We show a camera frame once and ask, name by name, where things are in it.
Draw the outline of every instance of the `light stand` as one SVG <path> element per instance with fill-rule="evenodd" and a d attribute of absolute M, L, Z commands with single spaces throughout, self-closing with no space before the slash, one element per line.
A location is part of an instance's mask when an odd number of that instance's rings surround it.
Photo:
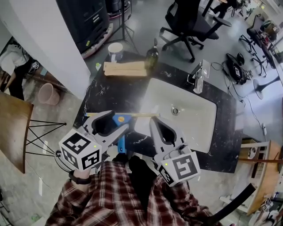
<path fill-rule="evenodd" d="M 137 48 L 136 48 L 136 46 L 135 46 L 135 44 L 134 44 L 134 41 L 133 41 L 133 39 L 132 39 L 132 37 L 130 36 L 130 33 L 129 33 L 129 31 L 127 30 L 127 29 L 129 29 L 130 31 L 132 31 L 133 32 L 133 34 L 134 34 L 134 31 L 132 30 L 132 29 L 130 29 L 126 24 L 125 24 L 125 0 L 121 0 L 121 5 L 122 5 L 122 24 L 110 35 L 110 37 L 109 38 L 111 38 L 120 28 L 122 29 L 122 39 L 116 39 L 116 40 L 113 40 L 113 41 L 109 41 L 109 42 L 107 42 L 107 43 L 112 43 L 112 42 L 116 42 L 116 41 L 126 41 L 126 42 L 128 42 L 127 40 L 126 40 L 126 36 L 125 36 L 125 31 L 127 32 L 127 35 L 129 36 L 129 38 L 130 38 L 130 41 L 132 42 L 132 44 L 133 44 L 133 47 L 134 47 L 134 49 L 137 51 L 137 53 L 139 54 L 139 52 L 138 52 L 138 50 L 137 50 Z"/>

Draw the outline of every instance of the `pink bucket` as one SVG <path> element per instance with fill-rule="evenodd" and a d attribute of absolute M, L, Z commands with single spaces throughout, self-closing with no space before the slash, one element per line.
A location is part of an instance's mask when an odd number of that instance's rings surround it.
<path fill-rule="evenodd" d="M 46 83 L 39 90 L 38 100 L 42 104 L 56 105 L 60 96 L 51 83 Z"/>

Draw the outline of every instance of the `metal frame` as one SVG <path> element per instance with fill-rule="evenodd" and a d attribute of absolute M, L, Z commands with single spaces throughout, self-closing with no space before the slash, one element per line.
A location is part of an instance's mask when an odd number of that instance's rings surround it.
<path fill-rule="evenodd" d="M 134 30 L 130 29 L 125 24 L 125 0 L 121 0 L 121 5 L 122 5 L 122 8 L 121 8 L 121 11 L 122 11 L 122 24 L 109 36 L 108 39 L 110 39 L 118 30 L 120 30 L 120 28 L 122 29 L 122 38 L 121 39 L 112 40 L 112 41 L 107 41 L 104 44 L 109 44 L 109 43 L 113 43 L 113 42 L 117 42 L 117 41 L 126 41 L 126 42 L 128 42 L 126 40 L 126 36 L 125 36 L 125 31 L 126 31 L 127 35 L 130 38 L 130 41 L 132 42 L 132 45 L 133 45 L 134 49 L 139 54 L 138 49 L 137 49 L 136 45 L 134 44 L 133 38 L 131 37 L 131 35 L 130 35 L 130 33 L 129 33 L 129 31 L 127 29 L 129 29 L 130 31 L 133 32 L 133 36 L 134 36 Z"/>
<path fill-rule="evenodd" d="M 43 136 L 45 136 L 45 135 L 47 135 L 47 134 L 53 132 L 53 131 L 56 130 L 56 129 L 59 129 L 60 127 L 62 127 L 62 126 L 64 126 L 64 125 L 67 125 L 67 123 L 48 122 L 48 121 L 39 121 L 39 120 L 31 120 L 31 121 L 32 121 L 32 122 L 48 123 L 47 125 L 34 125 L 34 126 L 29 126 L 29 127 L 28 127 L 28 129 L 36 136 L 36 139 L 33 139 L 32 141 L 29 141 L 29 140 L 27 139 L 26 146 L 29 145 L 30 143 L 32 143 L 33 145 L 39 147 L 40 149 L 42 149 L 42 147 L 40 147 L 39 145 L 35 144 L 34 141 L 40 140 L 40 142 L 44 144 L 44 142 L 41 140 L 41 138 L 42 138 Z M 52 130 L 50 130 L 49 132 L 47 132 L 47 133 L 45 133 L 45 134 L 43 134 L 43 135 L 41 135 L 41 136 L 37 136 L 37 135 L 35 134 L 35 132 L 31 129 L 31 128 L 33 128 L 33 127 L 54 126 L 54 125 L 55 125 L 55 126 L 58 125 L 58 127 L 54 128 L 54 129 L 52 129 Z M 48 153 L 52 154 L 52 155 L 49 155 L 49 154 L 38 154 L 38 153 L 32 153 L 32 152 L 27 152 L 27 151 L 26 151 L 26 153 L 28 153 L 28 154 L 36 154 L 36 155 L 54 157 L 54 153 L 55 153 L 55 152 L 54 152 L 49 146 L 47 146 L 46 144 L 44 144 L 44 145 L 49 149 L 49 150 L 46 150 L 46 151 L 47 151 Z"/>

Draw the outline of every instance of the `sink drain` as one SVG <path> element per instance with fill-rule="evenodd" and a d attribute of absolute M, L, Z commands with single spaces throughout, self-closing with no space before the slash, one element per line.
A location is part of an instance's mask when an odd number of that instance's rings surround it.
<path fill-rule="evenodd" d="M 179 111 L 176 107 L 172 107 L 172 108 L 171 108 L 171 112 L 172 112 L 173 115 L 178 115 L 178 114 L 180 114 L 180 111 Z"/>

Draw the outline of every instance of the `wristwatch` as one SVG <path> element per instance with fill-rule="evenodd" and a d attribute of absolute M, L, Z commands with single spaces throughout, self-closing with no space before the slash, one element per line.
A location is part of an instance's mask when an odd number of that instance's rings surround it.
<path fill-rule="evenodd" d="M 74 176 L 74 170 L 69 173 L 69 178 L 74 181 L 77 185 L 87 185 L 91 182 L 90 176 L 88 179 L 81 179 Z"/>

